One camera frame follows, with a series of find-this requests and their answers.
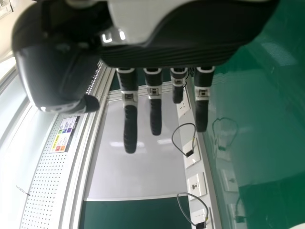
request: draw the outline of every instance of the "wall socket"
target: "wall socket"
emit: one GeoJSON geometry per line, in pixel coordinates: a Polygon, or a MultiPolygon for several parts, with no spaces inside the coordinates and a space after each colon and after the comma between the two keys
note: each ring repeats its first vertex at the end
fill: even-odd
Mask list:
{"type": "Polygon", "coordinates": [[[228,204],[230,218],[233,222],[232,228],[233,229],[247,229],[247,221],[245,217],[245,211],[244,211],[244,205],[243,202],[240,200],[239,204],[236,206],[236,204],[228,204]]]}
{"type": "MultiPolygon", "coordinates": [[[[207,194],[205,180],[203,173],[197,173],[195,176],[187,179],[187,189],[188,192],[197,196],[202,197],[207,194]]],[[[189,200],[195,199],[194,197],[189,196],[189,200]]]]}
{"type": "MultiPolygon", "coordinates": [[[[195,211],[191,213],[191,221],[194,224],[202,223],[205,221],[206,215],[205,209],[200,209],[199,211],[195,211]]],[[[211,208],[209,208],[209,218],[206,222],[207,229],[213,229],[212,216],[211,216],[211,208]]]]}
{"type": "Polygon", "coordinates": [[[194,150],[193,150],[193,140],[191,140],[183,146],[183,152],[188,156],[188,157],[184,157],[184,167],[186,169],[196,164],[198,161],[200,161],[201,157],[200,157],[197,138],[195,138],[194,141],[194,150]]]}
{"type": "Polygon", "coordinates": [[[221,169],[221,177],[225,191],[238,192],[238,184],[233,170],[221,169]]]}
{"type": "Polygon", "coordinates": [[[183,90],[183,100],[182,100],[181,103],[177,104],[178,118],[181,118],[190,109],[191,108],[190,108],[189,99],[187,97],[186,88],[184,88],[184,90],[183,90]]]}

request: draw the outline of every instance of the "robotic hand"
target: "robotic hand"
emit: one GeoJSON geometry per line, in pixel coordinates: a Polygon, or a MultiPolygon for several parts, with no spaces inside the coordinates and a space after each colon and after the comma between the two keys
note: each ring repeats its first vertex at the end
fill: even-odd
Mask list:
{"type": "Polygon", "coordinates": [[[13,30],[12,47],[29,99],[45,112],[99,109],[86,95],[99,59],[117,68],[125,109],[124,142],[137,141],[137,77],[143,68],[152,134],[161,133],[162,68],[171,69],[173,101],[183,99],[187,68],[196,68],[196,127],[207,127],[214,66],[263,29],[279,0],[42,0],[13,30]]]}

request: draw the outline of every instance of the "black cable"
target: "black cable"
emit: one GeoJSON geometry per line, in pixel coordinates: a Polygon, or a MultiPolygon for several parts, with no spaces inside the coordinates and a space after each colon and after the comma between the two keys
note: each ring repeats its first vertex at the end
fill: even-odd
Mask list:
{"type": "Polygon", "coordinates": [[[22,188],[18,187],[17,185],[16,187],[19,189],[19,191],[23,192],[24,194],[27,194],[29,197],[31,196],[29,193],[25,192],[22,188]]]}
{"type": "Polygon", "coordinates": [[[189,68],[189,73],[191,77],[194,77],[195,68],[189,68]]]}
{"type": "Polygon", "coordinates": [[[239,198],[238,198],[238,200],[237,200],[237,202],[236,202],[236,204],[235,204],[235,216],[238,216],[238,203],[239,203],[239,201],[240,201],[240,196],[239,196],[239,198]]]}
{"type": "Polygon", "coordinates": [[[205,222],[207,222],[207,220],[208,220],[208,218],[209,218],[209,208],[208,208],[208,206],[203,202],[203,200],[200,199],[199,197],[197,197],[197,196],[191,194],[191,193],[188,193],[188,192],[179,192],[179,193],[177,194],[177,201],[178,201],[178,204],[179,204],[179,208],[180,208],[182,214],[184,215],[184,217],[185,217],[193,226],[195,226],[195,227],[197,226],[196,224],[194,224],[194,223],[191,221],[190,218],[187,217],[186,213],[183,211],[182,206],[181,206],[181,203],[180,203],[180,200],[179,200],[179,195],[180,195],[180,194],[185,194],[185,195],[194,197],[195,199],[199,200],[199,202],[201,202],[201,203],[204,205],[204,207],[206,208],[205,222]]]}
{"type": "Polygon", "coordinates": [[[228,121],[234,122],[234,123],[235,123],[235,126],[236,126],[236,132],[235,132],[235,134],[234,134],[234,136],[233,136],[233,138],[232,138],[230,144],[228,144],[227,146],[225,146],[225,149],[226,149],[226,148],[228,148],[228,147],[230,147],[230,146],[232,145],[234,139],[236,138],[237,133],[238,133],[238,130],[239,130],[239,126],[238,126],[238,123],[237,123],[235,120],[231,119],[231,118],[227,118],[227,117],[216,118],[216,119],[214,120],[214,122],[212,123],[212,131],[213,131],[213,137],[214,137],[214,145],[216,144],[215,124],[216,124],[217,121],[221,122],[222,120],[228,120],[228,121]]]}
{"type": "Polygon", "coordinates": [[[190,69],[187,70],[187,77],[185,78],[185,80],[187,80],[187,78],[189,78],[190,75],[190,69]]]}
{"type": "Polygon", "coordinates": [[[180,128],[180,127],[182,127],[182,126],[184,126],[184,125],[192,125],[192,126],[194,126],[194,134],[193,134],[193,142],[192,142],[192,150],[193,150],[193,152],[194,152],[194,141],[195,141],[195,134],[196,134],[196,126],[195,126],[195,124],[194,123],[184,123],[184,124],[182,124],[182,125],[180,125],[180,126],[178,126],[175,130],[174,130],[174,132],[173,132],[173,135],[172,135],[172,143],[173,143],[173,145],[184,155],[184,156],[186,156],[187,157],[187,155],[175,144],[175,142],[173,141],[173,136],[174,136],[174,134],[176,133],[176,131],[180,128]]]}

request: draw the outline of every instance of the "power socket panel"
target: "power socket panel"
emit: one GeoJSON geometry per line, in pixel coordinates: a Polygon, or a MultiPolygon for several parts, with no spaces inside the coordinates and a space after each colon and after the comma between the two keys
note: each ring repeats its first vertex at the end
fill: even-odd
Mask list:
{"type": "MultiPolygon", "coordinates": [[[[197,196],[202,197],[207,194],[205,179],[203,173],[197,173],[195,176],[187,179],[187,189],[188,192],[197,196]]],[[[194,197],[189,196],[189,200],[195,199],[194,197]]]]}
{"type": "Polygon", "coordinates": [[[177,104],[177,112],[178,112],[178,118],[181,118],[186,112],[190,110],[190,103],[189,99],[187,97],[186,89],[183,90],[183,100],[181,103],[177,104]]]}
{"type": "MultiPolygon", "coordinates": [[[[205,209],[200,209],[199,211],[195,211],[191,213],[191,221],[194,224],[198,224],[205,221],[205,215],[206,215],[205,209]]],[[[207,229],[213,229],[213,223],[212,223],[212,217],[211,217],[211,208],[209,208],[209,218],[206,222],[206,228],[207,229]]]]}
{"type": "Polygon", "coordinates": [[[233,229],[247,229],[247,220],[244,211],[244,204],[240,200],[239,203],[236,204],[228,204],[230,218],[232,218],[232,228],[233,229]]]}
{"type": "Polygon", "coordinates": [[[193,140],[191,140],[183,146],[183,152],[188,156],[188,157],[184,157],[185,169],[199,162],[201,160],[201,157],[200,157],[200,150],[198,147],[197,138],[195,138],[194,141],[194,150],[193,150],[193,140]]]}

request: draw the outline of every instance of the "green epoxy floor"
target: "green epoxy floor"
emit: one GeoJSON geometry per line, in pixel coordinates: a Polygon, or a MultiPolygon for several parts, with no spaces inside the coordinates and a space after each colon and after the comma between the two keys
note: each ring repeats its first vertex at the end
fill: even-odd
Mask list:
{"type": "MultiPolygon", "coordinates": [[[[190,217],[188,197],[180,197],[190,217]]],[[[84,201],[80,229],[190,229],[176,198],[84,201]]]]}
{"type": "Polygon", "coordinates": [[[305,223],[304,0],[217,67],[204,140],[223,229],[305,223]]]}

